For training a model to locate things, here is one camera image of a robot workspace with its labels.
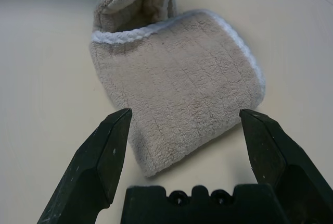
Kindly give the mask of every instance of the fleece cloth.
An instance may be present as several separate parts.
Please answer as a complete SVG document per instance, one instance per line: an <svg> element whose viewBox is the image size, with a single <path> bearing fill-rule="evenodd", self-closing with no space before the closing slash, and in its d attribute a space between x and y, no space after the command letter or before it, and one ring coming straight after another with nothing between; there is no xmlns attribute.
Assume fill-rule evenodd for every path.
<svg viewBox="0 0 333 224"><path fill-rule="evenodd" d="M221 135L240 122L240 109L262 102L263 73L217 14L195 10L165 20L172 0L151 4L160 8L152 14L144 12L144 0L129 4L129 13L101 1L92 60L115 106L133 110L129 143L145 176ZM140 27L143 19L150 24Z"/></svg>

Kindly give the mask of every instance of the fabric texture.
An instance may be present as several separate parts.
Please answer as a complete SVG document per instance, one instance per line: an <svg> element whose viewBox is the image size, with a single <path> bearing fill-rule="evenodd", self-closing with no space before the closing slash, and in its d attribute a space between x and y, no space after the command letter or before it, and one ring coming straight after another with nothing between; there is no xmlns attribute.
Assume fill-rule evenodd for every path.
<svg viewBox="0 0 333 224"><path fill-rule="evenodd" d="M239 110L265 94L255 58L221 17L195 10L163 21L172 0L149 1L159 2L100 0L90 47L113 103L133 110L129 143L148 177L239 123Z"/></svg>

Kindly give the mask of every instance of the plush toy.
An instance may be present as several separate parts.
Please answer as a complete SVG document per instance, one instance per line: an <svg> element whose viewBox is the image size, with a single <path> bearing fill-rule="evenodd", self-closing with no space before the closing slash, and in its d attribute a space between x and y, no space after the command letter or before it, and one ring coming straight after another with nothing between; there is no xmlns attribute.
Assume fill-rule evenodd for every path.
<svg viewBox="0 0 333 224"><path fill-rule="evenodd" d="M146 176L240 122L265 94L249 48L219 15L176 15L174 0L99 0L91 56Z"/></svg>

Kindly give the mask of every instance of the white trim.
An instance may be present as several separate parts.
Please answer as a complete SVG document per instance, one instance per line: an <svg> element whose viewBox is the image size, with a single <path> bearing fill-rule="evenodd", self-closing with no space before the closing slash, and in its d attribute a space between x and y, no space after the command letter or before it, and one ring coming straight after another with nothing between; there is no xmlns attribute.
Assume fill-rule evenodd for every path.
<svg viewBox="0 0 333 224"><path fill-rule="evenodd" d="M142 27L140 29L135 29L135 30L131 30L131 31L123 31L123 32L115 32L115 33L110 33L110 32L102 33L100 31L95 31L92 34L92 42L108 43L108 44L115 44L115 43L122 44L122 43L126 43L126 42L133 42L135 40L140 40L144 37L148 37L148 36L152 35L153 33L156 33L159 30L162 30L162 29L172 25L174 22L176 22L180 19L190 17L197 13L206 13L207 15L211 16L221 26L221 28L230 35L230 37L236 42L237 46L243 51L244 55L246 56L247 60L249 61L251 67L254 69L254 72L259 79L261 90L262 90L262 98L260 100L262 101L263 96L265 95L266 82L265 82L265 77L257 64L255 57L252 55L248 46L245 45L243 39L239 37L237 32L230 26L230 24L228 24L218 14L216 14L210 10L206 10L206 9L191 10L191 11L186 12L177 17L170 18L167 21L157 22L154 24L150 24L146 27Z"/></svg>

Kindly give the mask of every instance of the beige table surface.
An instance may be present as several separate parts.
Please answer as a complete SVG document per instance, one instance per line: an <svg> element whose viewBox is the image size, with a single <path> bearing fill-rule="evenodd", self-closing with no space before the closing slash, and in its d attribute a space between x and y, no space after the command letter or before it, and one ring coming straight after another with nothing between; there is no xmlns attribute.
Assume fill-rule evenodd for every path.
<svg viewBox="0 0 333 224"><path fill-rule="evenodd" d="M96 0L0 0L0 223L36 223L74 152L114 111L88 44ZM333 186L333 0L177 0L207 8L243 37L267 78L259 110L278 120ZM127 147L114 204L129 185L232 193L254 183L241 128L145 179Z"/></svg>

